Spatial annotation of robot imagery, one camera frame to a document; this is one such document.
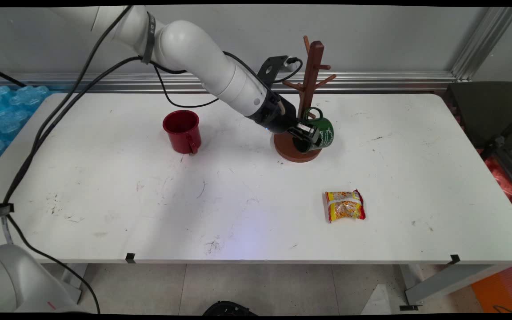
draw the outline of water bottle pack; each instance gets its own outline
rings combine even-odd
[[[17,91],[8,86],[0,87],[0,156],[51,94],[44,85],[36,88],[28,85]]]

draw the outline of food packet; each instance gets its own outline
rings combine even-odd
[[[327,212],[329,221],[342,217],[364,219],[364,209],[361,194],[358,190],[353,192],[326,192]]]

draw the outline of mug handle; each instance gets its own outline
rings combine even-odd
[[[304,113],[303,113],[303,118],[307,121],[309,119],[307,119],[307,116],[309,114],[309,111],[311,111],[311,109],[315,109],[319,112],[319,118],[316,118],[317,120],[319,119],[322,119],[323,118],[323,112],[319,109],[319,108],[315,108],[315,107],[310,107],[309,109],[307,109]]]
[[[199,151],[199,147],[193,142],[193,137],[191,134],[185,133],[185,138],[187,138],[187,142],[189,142],[189,147],[191,147],[191,152],[196,154]]]

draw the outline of tile floor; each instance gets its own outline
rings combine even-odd
[[[60,277],[62,269],[45,264]],[[441,266],[422,266],[425,277]],[[471,286],[418,312],[406,304],[398,265],[288,264],[90,264],[84,278],[103,313],[201,315],[218,300],[231,300],[259,316],[360,314],[376,284],[386,284],[393,314],[482,312]],[[80,305],[94,312],[83,288]]]

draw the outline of wooden mug stand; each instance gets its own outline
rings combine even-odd
[[[329,70],[331,69],[331,66],[321,64],[324,49],[321,41],[314,41],[309,44],[307,36],[304,36],[303,42],[307,51],[307,63],[305,64],[303,85],[301,83],[293,84],[288,81],[283,81],[284,85],[296,89],[299,92],[299,109],[297,111],[297,118],[300,120],[303,119],[303,113],[311,107],[311,101],[315,90],[336,77],[336,75],[330,75],[327,79],[316,83],[319,70]],[[315,115],[309,113],[309,117],[315,118]],[[317,149],[311,150],[307,153],[301,153],[297,151],[293,145],[292,138],[293,136],[287,132],[274,135],[274,146],[276,146],[276,151],[286,160],[292,162],[308,162],[315,159],[315,157],[319,155],[319,152],[321,152],[321,149]]]

